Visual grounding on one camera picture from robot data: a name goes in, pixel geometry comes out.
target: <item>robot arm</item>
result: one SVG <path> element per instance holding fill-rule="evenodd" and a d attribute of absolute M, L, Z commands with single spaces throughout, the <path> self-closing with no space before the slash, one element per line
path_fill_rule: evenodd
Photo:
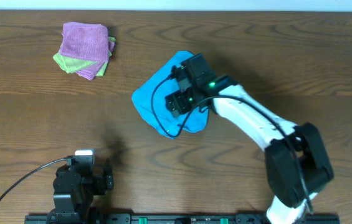
<path fill-rule="evenodd" d="M 211 98 L 200 107 L 207 106 L 234 123 L 265 152 L 267 179 L 275 194 L 267 210 L 271 223 L 294 223 L 306 209 L 306 198 L 313 199 L 332 180 L 332 167 L 316 127 L 309 123 L 297 126 L 272 113 L 227 75 L 216 77 L 201 54 L 182 62 L 179 68 L 174 67 L 170 78 L 177 79 L 180 87 L 180 91 L 166 97 L 166 107 L 173 116 L 188 113 L 193 104 Z M 291 151 L 303 151 L 298 162 L 291 156 L 295 152 Z"/>
<path fill-rule="evenodd" d="M 274 121 L 278 122 L 287 135 L 295 132 L 294 127 L 297 126 L 295 123 L 286 121 L 269 111 L 249 96 L 242 86 L 229 86 L 221 90 L 219 94 L 245 99 L 270 116 Z M 253 139 L 263 151 L 271 145 L 272 140 L 283 139 L 283 136 L 275 129 L 273 124 L 247 104 L 227 98 L 215 98 L 213 99 L 213 104 L 219 116 L 228 119 L 238 126 L 238 128 Z M 310 198 L 313 199 L 316 195 L 317 193 L 312 193 Z M 275 196 L 266 215 L 273 224 L 293 223 L 302 216 L 305 209 L 305 203 L 301 203 L 297 208 L 290 208 L 284 205 L 277 196 Z"/>
<path fill-rule="evenodd" d="M 292 218 L 302 211 L 300 207 L 295 210 L 286 207 L 275 197 L 267 214 L 257 212 L 236 215 L 101 213 L 98 208 L 90 205 L 94 195 L 103 195 L 105 190 L 113 188 L 109 160 L 104 165 L 102 175 L 93 175 L 92 167 L 95 159 L 92 149 L 76 151 L 74 156 L 58 161 L 64 160 L 67 161 L 67 165 L 58 168 L 57 178 L 53 183 L 55 208 L 47 215 L 25 216 L 25 224 L 271 224 L 286 223 L 287 220 L 292 222 Z M 340 224 L 340 221 L 337 215 L 311 215 L 296 222 L 296 224 L 324 223 Z"/>

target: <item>wooden table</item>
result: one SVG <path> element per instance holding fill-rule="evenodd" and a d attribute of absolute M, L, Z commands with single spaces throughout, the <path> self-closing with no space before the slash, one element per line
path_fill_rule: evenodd
<path fill-rule="evenodd" d="M 68 21 L 117 38 L 104 77 L 66 74 L 52 59 Z M 115 170 L 115 190 L 95 201 L 107 212 L 267 209 L 264 155 L 233 124 L 211 113 L 204 131 L 170 140 L 135 110 L 131 94 L 178 50 L 202 52 L 268 109 L 316 125 L 335 180 L 315 211 L 352 223 L 352 13 L 0 11 L 0 195 L 37 166 L 94 148 Z M 0 223 L 52 209 L 58 166 L 6 196 Z"/>

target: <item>blue towel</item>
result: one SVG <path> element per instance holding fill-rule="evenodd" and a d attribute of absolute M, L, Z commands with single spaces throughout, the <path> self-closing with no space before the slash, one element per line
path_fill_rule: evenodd
<path fill-rule="evenodd" d="M 170 75 L 171 67 L 173 65 L 180 66 L 180 63 L 186 59 L 192 57 L 193 54 L 188 51 L 179 51 L 177 52 L 163 67 L 157 71 L 143 86 L 137 89 L 133 95 L 131 96 L 131 100 L 133 100 L 134 106 L 137 111 L 140 113 L 141 117 L 152 127 L 154 127 L 160 134 L 171 138 L 168 136 L 159 126 L 156 121 L 153 113 L 151 111 L 151 96 L 153 89 L 159 84 L 159 82 L 163 81 L 167 76 Z M 166 109 L 165 96 L 179 90 L 177 81 L 175 79 L 168 80 L 164 82 L 156 91 L 155 96 L 153 98 L 153 106 L 155 109 L 155 113 L 163 125 L 163 127 L 168 131 L 171 135 L 176 135 L 180 129 L 181 124 L 186 118 L 187 114 L 180 115 L 175 118 L 169 110 Z M 202 131 L 206 127 L 208 110 L 200 113 L 199 108 L 196 108 L 190 117 L 186 125 L 184 126 L 184 130 L 190 133 L 196 133 L 198 131 Z"/>

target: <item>folded towel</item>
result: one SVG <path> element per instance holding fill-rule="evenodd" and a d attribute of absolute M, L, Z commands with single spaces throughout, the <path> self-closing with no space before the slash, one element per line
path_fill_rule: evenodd
<path fill-rule="evenodd" d="M 152 127 L 154 127 L 160 134 L 173 139 L 168 136 L 159 126 L 153 113 L 151 111 L 151 96 L 154 88 L 162 82 L 168 75 L 170 75 L 171 67 L 173 65 L 180 66 L 180 63 L 190 57 L 193 54 L 187 51 L 177 52 L 159 71 L 157 71 L 143 86 L 137 89 L 131 96 L 131 100 L 134 103 L 137 111 L 141 117 Z M 164 82 L 156 91 L 153 105 L 155 113 L 166 129 L 167 133 L 176 135 L 180 129 L 181 123 L 186 118 L 186 114 L 180 115 L 177 118 L 173 117 L 169 110 L 166 109 L 165 96 L 179 90 L 176 80 L 168 80 Z M 199 108 L 196 108 L 190 117 L 188 118 L 184 130 L 190 133 L 202 131 L 206 127 L 208 111 L 201 113 Z"/>
<path fill-rule="evenodd" d="M 108 47 L 110 48 L 109 57 L 112 56 L 111 51 L 115 46 L 116 39 L 114 37 L 108 37 Z M 80 76 L 83 76 L 89 80 L 93 79 L 95 76 L 103 76 L 105 69 L 107 68 L 108 62 L 99 63 L 96 61 L 82 60 L 72 57 L 66 57 L 59 53 L 53 56 L 54 60 L 58 63 L 59 67 L 66 71 L 67 73 L 76 72 Z"/>
<path fill-rule="evenodd" d="M 98 62 L 109 59 L 108 29 L 100 24 L 67 22 L 59 53 L 66 57 Z"/>

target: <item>white wall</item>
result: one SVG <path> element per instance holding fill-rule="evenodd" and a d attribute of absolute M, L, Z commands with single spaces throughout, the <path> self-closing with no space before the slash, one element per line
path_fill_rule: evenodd
<path fill-rule="evenodd" d="M 0 9 L 352 12 L 352 0 L 0 0 Z"/>

